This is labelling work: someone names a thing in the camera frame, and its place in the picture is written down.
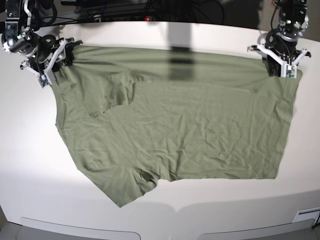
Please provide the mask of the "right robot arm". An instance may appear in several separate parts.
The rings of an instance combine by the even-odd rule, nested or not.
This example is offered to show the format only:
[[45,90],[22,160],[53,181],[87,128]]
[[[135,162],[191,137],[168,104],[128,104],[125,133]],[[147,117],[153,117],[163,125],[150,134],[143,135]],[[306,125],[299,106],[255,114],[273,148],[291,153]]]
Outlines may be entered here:
[[1,44],[5,52],[27,58],[20,65],[21,69],[28,69],[47,81],[49,74],[58,71],[61,64],[73,64],[73,50],[83,43],[81,40],[36,33],[57,20],[58,11],[53,0],[2,0],[1,4],[6,13],[5,22],[0,24]]

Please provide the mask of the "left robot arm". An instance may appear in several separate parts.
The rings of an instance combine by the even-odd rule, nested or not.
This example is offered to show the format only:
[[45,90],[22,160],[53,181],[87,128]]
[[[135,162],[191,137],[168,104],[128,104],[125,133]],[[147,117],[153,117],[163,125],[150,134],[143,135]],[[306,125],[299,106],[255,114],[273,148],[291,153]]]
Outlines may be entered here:
[[306,0],[274,0],[271,30],[265,43],[248,47],[249,51],[266,55],[269,76],[297,78],[298,65],[303,57],[311,57],[305,48],[296,48],[298,40],[309,26]]

